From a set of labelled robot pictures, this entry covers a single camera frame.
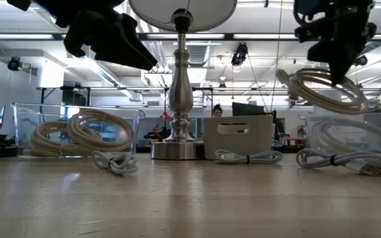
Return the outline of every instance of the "transparent container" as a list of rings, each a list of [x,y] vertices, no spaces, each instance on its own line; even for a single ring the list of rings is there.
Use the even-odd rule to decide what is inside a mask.
[[[306,118],[308,147],[331,154],[381,150],[381,112]]]
[[[15,138],[18,147],[18,157],[34,157],[36,147],[31,143],[31,135],[46,122],[67,122],[73,115],[85,109],[95,109],[119,116],[129,122],[136,133],[136,140],[132,142],[130,147],[122,151],[112,152],[127,153],[135,155],[139,120],[145,118],[145,113],[141,110],[131,108],[105,108],[92,106],[62,106],[49,104],[23,104],[15,103],[12,105],[15,117]],[[98,132],[101,139],[106,142],[122,143],[128,139],[125,130],[116,124],[110,124],[98,120],[86,120],[81,126],[85,126]],[[54,132],[45,136],[47,139],[60,144],[60,153],[58,156],[36,155],[37,157],[83,157],[80,153],[64,153],[63,146],[67,144],[78,144],[69,136],[67,132]]]

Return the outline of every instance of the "person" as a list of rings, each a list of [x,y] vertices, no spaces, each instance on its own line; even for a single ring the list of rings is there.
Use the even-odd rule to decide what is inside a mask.
[[[212,113],[214,117],[222,117],[223,109],[221,108],[219,104],[217,104],[216,106],[214,106],[214,109],[212,109]]]

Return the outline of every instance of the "table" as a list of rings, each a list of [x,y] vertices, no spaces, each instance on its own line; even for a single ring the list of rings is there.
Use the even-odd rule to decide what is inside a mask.
[[[342,167],[0,159],[0,237],[381,237],[381,177]]]

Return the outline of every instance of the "coiled cable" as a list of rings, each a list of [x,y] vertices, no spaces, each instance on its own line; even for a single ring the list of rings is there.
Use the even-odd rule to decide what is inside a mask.
[[[312,125],[308,128],[309,136],[311,137],[310,144],[312,148],[315,149],[320,149],[333,154],[344,154],[360,151],[359,148],[352,147],[347,143],[340,141],[338,138],[333,137],[330,129],[335,126],[362,129],[378,136],[378,141],[381,142],[381,127],[373,124],[332,116],[316,116],[308,118],[308,120],[312,123]]]
[[[112,155],[110,157],[100,151],[94,151],[92,153],[92,161],[98,168],[110,169],[119,175],[135,173],[138,170],[138,166],[136,166],[138,160],[127,154]]]
[[[126,140],[121,142],[103,141],[99,132],[87,127],[91,122],[104,122],[120,126],[126,134]],[[60,143],[48,138],[56,132],[68,133],[72,143]],[[68,122],[45,122],[39,125],[30,135],[31,149],[27,151],[31,156],[58,157],[63,155],[91,156],[94,164],[102,169],[111,168],[118,174],[134,173],[138,170],[136,159],[127,155],[119,155],[115,159],[106,159],[103,152],[120,153],[129,149],[136,140],[136,133],[132,125],[125,119],[106,112],[85,109],[73,115]]]
[[[314,105],[340,114],[359,115],[368,110],[367,99],[358,86],[347,77],[343,78],[339,84],[340,87],[332,85],[330,72],[326,69],[299,69],[291,75],[282,69],[278,69],[276,76],[281,83],[288,85],[288,93],[291,99],[297,100],[298,97],[302,97]],[[342,102],[323,96],[305,86],[304,82],[319,83],[331,87],[343,93],[351,102]]]
[[[321,157],[315,161],[308,161],[310,157]],[[303,149],[297,152],[296,162],[306,169],[323,168],[328,166],[344,166],[354,172],[365,175],[381,175],[381,151],[368,150],[332,155],[315,149]]]
[[[215,152],[216,163],[223,165],[233,164],[273,164],[283,159],[283,154],[278,151],[266,151],[254,155],[237,155],[225,149],[219,149]]]
[[[362,129],[378,136],[381,141],[381,128],[365,122],[318,116],[308,119],[313,122],[308,128],[310,145],[313,149],[303,149],[296,154],[296,162],[307,169],[328,166],[344,166],[347,169],[366,175],[381,175],[381,148],[360,150],[331,135],[330,129],[334,126],[350,126]],[[308,161],[310,157],[321,157],[315,161]]]

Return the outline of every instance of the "lamp shade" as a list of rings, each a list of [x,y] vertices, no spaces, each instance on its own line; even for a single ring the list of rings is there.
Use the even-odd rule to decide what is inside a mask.
[[[187,9],[193,22],[189,33],[207,31],[226,22],[236,8],[237,0],[129,0],[135,14],[146,23],[162,30],[175,31],[171,15]]]

